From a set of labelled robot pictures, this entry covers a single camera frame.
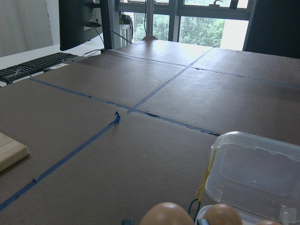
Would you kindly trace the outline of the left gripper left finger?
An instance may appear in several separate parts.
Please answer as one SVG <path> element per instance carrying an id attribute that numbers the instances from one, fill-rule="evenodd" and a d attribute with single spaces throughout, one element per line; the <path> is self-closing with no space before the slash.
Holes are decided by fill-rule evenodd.
<path id="1" fill-rule="evenodd" d="M 121 223 L 122 225 L 134 225 L 133 219 L 124 219 Z"/>

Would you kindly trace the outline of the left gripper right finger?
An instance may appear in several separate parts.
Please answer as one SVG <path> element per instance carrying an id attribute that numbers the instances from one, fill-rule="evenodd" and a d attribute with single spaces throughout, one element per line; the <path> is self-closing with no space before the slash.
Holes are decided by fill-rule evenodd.
<path id="1" fill-rule="evenodd" d="M 210 225 L 209 221 L 203 218 L 198 219 L 198 225 Z"/>

